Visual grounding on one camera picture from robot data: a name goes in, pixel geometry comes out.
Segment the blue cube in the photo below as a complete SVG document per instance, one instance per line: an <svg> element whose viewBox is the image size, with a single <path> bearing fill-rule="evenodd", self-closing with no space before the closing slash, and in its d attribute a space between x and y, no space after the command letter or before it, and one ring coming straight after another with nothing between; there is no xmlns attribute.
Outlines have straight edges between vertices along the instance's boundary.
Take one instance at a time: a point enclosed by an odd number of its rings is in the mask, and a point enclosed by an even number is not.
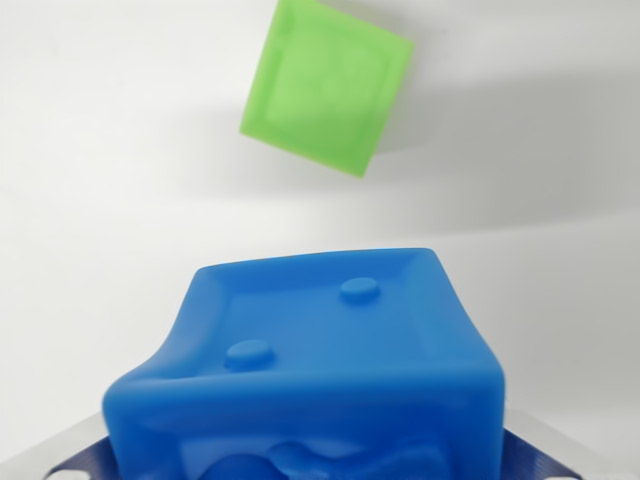
<svg viewBox="0 0 640 480"><path fill-rule="evenodd" d="M426 249L203 268L104 400L124 480L498 480L503 409Z"/></svg>

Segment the white background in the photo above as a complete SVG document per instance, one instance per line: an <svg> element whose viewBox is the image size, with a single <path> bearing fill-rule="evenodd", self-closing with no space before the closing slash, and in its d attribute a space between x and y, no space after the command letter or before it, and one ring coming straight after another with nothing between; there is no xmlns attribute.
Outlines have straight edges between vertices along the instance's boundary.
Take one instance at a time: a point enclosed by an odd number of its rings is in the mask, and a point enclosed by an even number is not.
<svg viewBox="0 0 640 480"><path fill-rule="evenodd" d="M198 267L427 246L511 405L640 471L640 4L331 4L417 44L364 180L238 134L273 0L0 0L0 460Z"/></svg>

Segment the soft silicone cube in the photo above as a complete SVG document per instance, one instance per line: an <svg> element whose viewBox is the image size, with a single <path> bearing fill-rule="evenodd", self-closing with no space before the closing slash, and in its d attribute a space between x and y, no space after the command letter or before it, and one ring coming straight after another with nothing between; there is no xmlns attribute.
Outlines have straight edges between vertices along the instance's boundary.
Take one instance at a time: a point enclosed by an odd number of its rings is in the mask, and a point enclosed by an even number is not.
<svg viewBox="0 0 640 480"><path fill-rule="evenodd" d="M280 0L240 130L362 176L412 49L315 0Z"/></svg>
<svg viewBox="0 0 640 480"><path fill-rule="evenodd" d="M502 370L425 249L203 268L107 392L125 480L498 480Z"/></svg>

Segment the green cube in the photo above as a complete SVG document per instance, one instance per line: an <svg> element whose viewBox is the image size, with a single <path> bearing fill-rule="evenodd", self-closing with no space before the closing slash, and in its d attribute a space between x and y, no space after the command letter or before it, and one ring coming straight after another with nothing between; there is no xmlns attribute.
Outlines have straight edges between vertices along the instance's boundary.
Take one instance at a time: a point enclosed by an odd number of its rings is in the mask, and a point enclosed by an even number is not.
<svg viewBox="0 0 640 480"><path fill-rule="evenodd" d="M316 0L279 0L240 131L363 176L412 50Z"/></svg>

